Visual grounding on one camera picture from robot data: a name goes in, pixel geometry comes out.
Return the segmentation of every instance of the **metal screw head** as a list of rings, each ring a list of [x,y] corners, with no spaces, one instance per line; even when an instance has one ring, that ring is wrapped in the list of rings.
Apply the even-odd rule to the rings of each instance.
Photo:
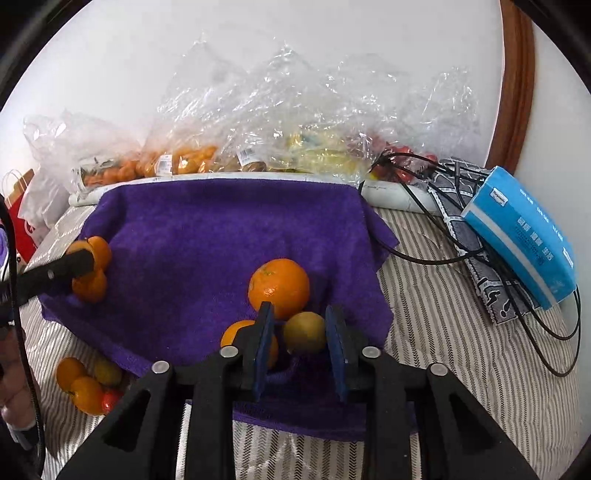
[[[152,365],[152,372],[155,374],[163,374],[168,371],[170,368],[170,364],[164,360],[159,360],[154,365]]]
[[[438,377],[445,377],[449,370],[443,364],[433,364],[431,365],[431,373],[433,375],[437,375]]]
[[[233,345],[226,345],[220,349],[220,355],[224,358],[232,358],[238,355],[238,348]]]
[[[367,346],[361,350],[361,353],[367,358],[377,358],[382,355],[382,352],[379,351],[379,348],[375,346]]]

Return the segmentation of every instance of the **clear plastic wrap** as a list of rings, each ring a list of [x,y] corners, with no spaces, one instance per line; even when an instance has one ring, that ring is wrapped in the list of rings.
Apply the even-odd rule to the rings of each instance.
[[[358,184],[385,150],[457,154],[478,130],[466,73],[415,91],[409,78],[377,55],[348,57],[325,74],[288,47],[246,73],[197,43],[158,108],[141,173],[282,171]],[[410,157],[396,163],[428,167]],[[397,173],[373,177],[415,182]]]
[[[329,174],[358,183],[367,172],[359,104],[326,87],[295,51],[281,49],[254,70],[236,110],[234,132],[220,152],[225,170]]]
[[[411,91],[400,108],[400,121],[408,128],[408,142],[415,152],[475,161],[480,135],[477,110],[468,72],[453,68]]]
[[[219,169],[216,153],[232,134],[246,72],[197,42],[174,74],[146,140],[145,177]]]
[[[69,193],[136,178],[140,146],[119,127],[82,113],[25,118],[35,160]]]
[[[203,64],[209,67],[191,74]],[[288,47],[246,74],[198,43],[158,109],[144,174],[287,171],[358,183],[369,166],[365,134],[353,121],[358,113],[354,100],[328,89]]]

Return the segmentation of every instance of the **gray patterned cloth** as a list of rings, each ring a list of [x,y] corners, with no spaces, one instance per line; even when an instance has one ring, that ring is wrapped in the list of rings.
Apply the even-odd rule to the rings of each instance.
[[[78,235],[93,207],[66,212],[40,246],[30,266],[58,258]],[[453,247],[427,218],[396,210],[376,210],[401,241],[400,250],[420,258],[446,258]],[[560,477],[579,446],[579,397],[576,371],[553,377],[540,364],[516,322],[495,325],[480,302],[464,264],[424,266],[389,258],[378,272],[394,315],[385,351],[400,362],[425,368],[448,365],[507,432],[543,480]],[[542,314],[554,330],[565,332],[560,309]],[[58,361],[79,358],[87,367],[98,353],[65,327],[41,317],[39,302],[21,311],[31,366],[41,385],[46,420],[47,461],[44,478],[53,480],[76,448],[100,422],[77,411],[54,377]],[[573,357],[568,343],[544,336],[527,319],[543,352],[555,368]],[[183,477],[190,407],[179,432],[177,478]],[[278,432],[234,422],[236,476],[239,480],[357,480],[363,443]],[[420,479],[417,436],[411,437],[414,479]]]

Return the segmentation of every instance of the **black cable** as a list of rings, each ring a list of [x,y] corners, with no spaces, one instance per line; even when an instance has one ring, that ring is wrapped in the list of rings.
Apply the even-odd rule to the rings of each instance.
[[[399,154],[394,154],[392,155],[393,157],[396,156],[413,156],[413,157],[419,157],[422,160],[426,160],[428,162],[431,163],[436,163],[428,158],[424,158],[421,157],[420,155],[414,155],[414,154],[404,154],[404,153],[399,153]],[[374,167],[376,165],[378,165],[379,163],[384,162],[384,158],[382,158],[382,156],[376,161],[374,162],[374,164],[372,165],[371,170],[374,169]],[[398,166],[392,162],[389,162],[389,164],[399,170],[405,171],[411,175],[413,175],[415,178],[421,179],[421,177],[417,174],[415,174],[415,172],[408,170],[404,167]],[[458,163],[456,163],[456,169],[454,174],[454,186],[456,188],[456,194],[458,197],[458,200],[461,201],[461,203],[465,206],[463,198],[462,198],[462,194],[459,188],[459,179],[460,179],[460,175],[459,175],[459,168],[457,167]],[[420,202],[420,200],[416,197],[416,195],[410,190],[410,188],[402,181],[402,179],[400,178],[400,176],[398,176],[398,179],[400,181],[400,183],[402,184],[402,186],[404,187],[404,189],[407,191],[407,193],[411,196],[411,198],[413,198],[413,200],[415,201],[415,203],[417,204],[417,206],[423,211],[423,213],[425,213],[427,215],[427,217],[429,218],[429,220],[433,223],[433,225],[439,227],[439,223],[435,220],[435,218],[433,217],[433,215],[431,215],[431,213],[429,211],[427,211],[427,209],[424,207],[424,205]],[[462,208],[460,207],[460,205],[458,205],[458,203],[456,203],[449,195],[445,194],[445,192],[442,192],[438,187],[436,187],[435,185],[433,185],[431,182],[430,186],[434,187],[434,190],[438,191],[439,193],[443,194],[444,197],[446,197],[450,202],[452,202],[459,210],[462,210]],[[359,192],[361,193],[361,188],[363,187],[363,182],[362,184],[359,186]],[[531,305],[531,303],[529,302],[528,299],[525,298],[524,293],[522,292],[522,288],[524,288],[522,286],[522,284],[517,281],[517,280],[507,280],[504,276],[504,274],[502,273],[502,270],[505,269],[505,272],[509,272],[509,274],[511,274],[511,269],[508,267],[508,265],[506,265],[506,263],[504,262],[504,260],[502,260],[502,258],[497,257],[496,253],[493,255],[494,257],[496,257],[496,261],[494,262],[489,262],[486,259],[478,256],[478,253],[480,253],[480,251],[469,251],[465,246],[463,246],[460,242],[458,242],[455,238],[452,237],[451,233],[449,231],[447,231],[447,229],[445,231],[443,231],[443,233],[456,245],[458,245],[458,247],[464,251],[468,251],[469,253],[466,255],[461,255],[460,257],[457,258],[451,258],[451,259],[446,259],[446,260],[441,260],[441,261],[436,261],[436,260],[423,260],[420,258],[414,258],[414,257],[410,257],[409,255],[405,255],[402,254],[396,250],[394,250],[393,248],[389,247],[388,245],[385,245],[382,241],[380,241],[378,238],[376,238],[375,235],[373,235],[372,232],[370,232],[370,236],[373,237],[374,241],[376,241],[381,247],[383,247],[384,249],[386,249],[388,252],[390,252],[392,255],[395,255],[397,257],[400,257],[404,260],[407,261],[411,261],[413,263],[418,263],[418,264],[423,264],[423,265],[446,265],[446,264],[451,264],[451,263],[455,263],[457,261],[463,261],[466,260],[468,258],[475,258],[477,261],[493,268],[499,275],[499,278],[501,279],[503,286],[505,288],[505,291],[507,293],[507,298],[509,299],[509,302],[511,304],[511,306],[513,307],[513,309],[515,310],[515,314],[517,315],[517,318],[519,319],[520,324],[522,325],[522,327],[525,330],[525,334],[528,337],[528,340],[530,341],[532,347],[534,348],[536,354],[538,355],[540,361],[542,362],[542,364],[548,369],[548,371],[550,371],[550,373],[552,373],[553,375],[557,376],[557,377],[566,377],[567,375],[569,375],[569,373],[572,372],[572,370],[574,369],[576,362],[579,358],[579,352],[580,352],[580,345],[581,345],[581,304],[580,304],[580,293],[579,293],[579,288],[577,287],[577,289],[574,292],[574,298],[575,298],[575,303],[577,306],[577,323],[575,328],[573,329],[572,333],[567,335],[567,336],[562,336],[559,335],[558,333],[554,332],[552,329],[550,329],[538,316],[538,314],[535,312],[533,306]],[[481,243],[483,245],[486,245],[486,243],[484,242],[484,240],[482,239],[482,237],[480,237],[480,235],[478,235],[478,233],[476,233],[477,236],[479,237]],[[556,369],[554,369],[550,363],[548,362],[548,360],[546,360],[544,354],[542,353],[540,346],[538,345],[538,343],[535,341],[529,327],[527,326],[525,319],[523,318],[523,315],[521,314],[520,309],[517,306],[517,303],[515,301],[515,299],[513,298],[513,295],[511,294],[509,288],[508,288],[508,284],[509,286],[514,286],[515,287],[515,291],[517,292],[517,295],[519,296],[519,298],[521,299],[521,301],[523,302],[523,304],[526,306],[526,308],[528,309],[528,311],[533,315],[534,319],[536,320],[536,322],[548,333],[550,334],[553,338],[560,340],[560,341],[566,341],[566,340],[570,340],[575,333],[578,332],[578,336],[577,336],[577,350],[573,359],[573,362],[571,364],[571,366],[565,371],[565,372],[558,372]]]
[[[505,285],[504,275],[501,274],[500,272],[498,272],[498,274],[499,274],[499,278],[503,282],[503,285]],[[530,328],[527,326],[527,323],[525,322],[525,319],[523,318],[521,311],[517,307],[517,303],[515,302],[515,299],[513,298],[513,295],[510,292],[510,289],[505,287],[505,292],[507,293],[507,297],[509,298],[509,302],[510,302],[511,306],[513,307],[513,310],[515,311],[515,314],[517,315],[517,318],[519,319],[521,326],[525,330],[525,334],[527,335],[527,338],[530,340],[531,346],[534,348],[535,353],[538,355],[538,358],[540,359],[540,361],[544,364],[544,366],[548,369],[548,371],[551,374],[553,374],[554,376],[559,377],[559,378],[566,377],[569,373],[571,373],[573,371],[574,366],[577,364],[577,360],[579,359],[579,352],[580,352],[580,348],[581,348],[581,299],[580,299],[580,294],[579,294],[579,288],[577,287],[577,289],[575,290],[575,294],[574,294],[574,300],[577,305],[578,318],[577,318],[577,325],[575,326],[573,333],[574,332],[578,333],[577,351],[574,355],[573,362],[571,363],[570,367],[568,367],[566,369],[566,371],[564,371],[564,372],[558,372],[558,370],[554,369],[554,367],[552,367],[550,365],[550,363],[548,362],[548,360],[546,359],[546,357],[542,353],[542,350],[540,349],[538,342],[535,341],[535,338],[534,338],[533,334],[531,333]]]
[[[392,164],[393,168],[397,169],[397,170],[402,170],[405,171],[407,173],[410,173],[411,175],[415,175],[416,174],[414,172],[412,172],[411,170],[408,170],[407,168],[401,167],[399,165],[395,165]],[[412,198],[414,200],[414,203],[417,204],[417,206],[421,209],[421,211],[427,215],[427,217],[429,218],[429,220],[431,220],[431,223],[439,230],[441,230],[445,235],[449,236],[449,239],[451,240],[451,242],[456,245],[458,248],[461,248],[462,250],[466,251],[467,253],[470,254],[479,254],[482,253],[484,251],[484,247],[479,248],[478,250],[470,250],[466,247],[464,247],[464,245],[462,245],[458,240],[456,240],[455,238],[453,238],[450,234],[449,231],[447,230],[447,228],[445,228],[443,225],[441,225],[433,216],[433,214],[431,212],[429,212],[429,210],[427,210],[425,208],[425,206],[421,203],[421,201],[417,198],[417,196],[414,194],[414,192],[410,189],[410,187],[408,185],[406,185],[406,183],[403,182],[403,180],[400,178],[400,176],[398,174],[396,174],[396,176],[398,177],[400,184],[402,185],[402,188],[404,188],[404,190],[406,190],[406,192],[408,193],[408,195],[410,196],[410,198]]]
[[[501,257],[497,256],[497,258],[495,260],[496,261],[495,261],[494,269],[496,270],[497,273],[499,273],[499,277],[501,277],[501,273],[504,275],[507,275],[507,274],[515,275],[511,271],[511,267]],[[544,321],[539,317],[539,315],[536,313],[533,305],[526,298],[526,296],[524,294],[524,286],[519,281],[514,281],[514,280],[513,281],[509,280],[508,283],[510,286],[515,287],[515,291],[517,292],[517,296],[519,297],[519,299],[523,302],[523,304],[526,306],[528,311],[532,314],[532,316],[534,317],[534,319],[538,323],[538,325],[540,325],[550,336],[554,337],[557,340],[560,340],[561,342],[565,342],[567,340],[570,340],[572,337],[574,337],[574,334],[577,333],[577,328],[580,325],[580,312],[579,312],[579,318],[577,319],[577,326],[575,326],[573,331],[566,336],[559,335],[554,330],[552,330],[550,327],[548,327],[544,323]]]
[[[41,407],[39,405],[39,398],[37,397],[37,390],[35,389],[35,381],[33,379],[33,373],[31,372],[31,365],[29,365],[29,360],[27,358],[24,331],[22,329],[21,315],[17,303],[17,241],[14,225],[2,195],[0,195],[0,203],[0,220],[6,228],[8,238],[9,290],[12,315],[14,317],[15,333],[17,335],[18,353],[21,358],[22,368],[25,372],[27,387],[31,392],[33,409],[35,410],[35,422],[37,424],[37,434],[39,437],[39,442],[37,443],[37,475],[41,476],[45,465],[45,431],[43,430],[43,418],[41,416]]]
[[[464,197],[462,196],[462,190],[460,189],[460,164],[456,162],[456,171],[454,172],[454,179],[453,179],[454,187],[456,188],[456,195],[457,199],[462,205],[463,208],[466,208],[466,202],[464,202]]]
[[[396,158],[396,157],[411,157],[411,158],[416,158],[418,160],[423,160],[423,161],[435,166],[436,170],[439,170],[443,173],[447,173],[448,175],[454,175],[454,171],[452,169],[446,167],[445,165],[439,163],[438,161],[431,160],[430,158],[423,157],[422,155],[417,155],[416,153],[404,153],[404,152],[393,152],[393,153],[387,153],[387,154],[380,155],[378,157],[378,159],[372,164],[370,171],[373,170],[376,165],[381,164],[384,159],[392,160],[393,158]],[[468,170],[470,172],[476,173],[476,174],[482,176],[483,178],[486,178],[488,176],[487,174],[476,172],[476,171],[470,170],[468,168],[464,168],[462,166],[460,166],[460,169]],[[479,183],[479,182],[483,181],[483,179],[475,180],[475,179],[471,179],[470,177],[465,177],[463,175],[460,175],[460,178],[462,180],[467,180],[471,183]]]
[[[388,251],[389,253],[391,253],[395,257],[400,257],[404,260],[408,260],[409,262],[417,263],[420,265],[449,265],[452,263],[463,262],[464,260],[467,260],[468,258],[473,258],[473,257],[477,256],[479,253],[478,251],[473,251],[473,252],[469,252],[467,254],[460,255],[459,257],[454,257],[454,258],[444,258],[443,260],[424,260],[422,258],[415,258],[415,257],[411,257],[409,255],[400,253],[399,251],[393,249],[391,246],[386,245],[384,242],[382,242],[378,237],[376,237],[374,235],[374,233],[371,230],[368,230],[368,233],[369,233],[369,236],[379,246],[381,246],[384,250]]]

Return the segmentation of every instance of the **red tomato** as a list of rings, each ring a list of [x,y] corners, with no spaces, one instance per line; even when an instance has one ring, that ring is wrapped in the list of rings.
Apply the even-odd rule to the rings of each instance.
[[[404,170],[396,169],[396,173],[394,174],[394,181],[409,184],[413,181],[413,179],[414,177],[410,173],[407,173]]]
[[[115,408],[115,405],[117,405],[119,400],[121,400],[121,397],[123,397],[123,394],[120,391],[107,390],[103,395],[103,413],[107,415],[111,410],[113,410],[113,408]]]
[[[437,156],[435,154],[433,154],[433,153],[425,153],[423,155],[423,157],[428,158],[432,162],[439,163],[439,160],[437,159]]]
[[[404,145],[403,147],[395,147],[395,150],[397,153],[413,153],[412,149],[406,145]]]

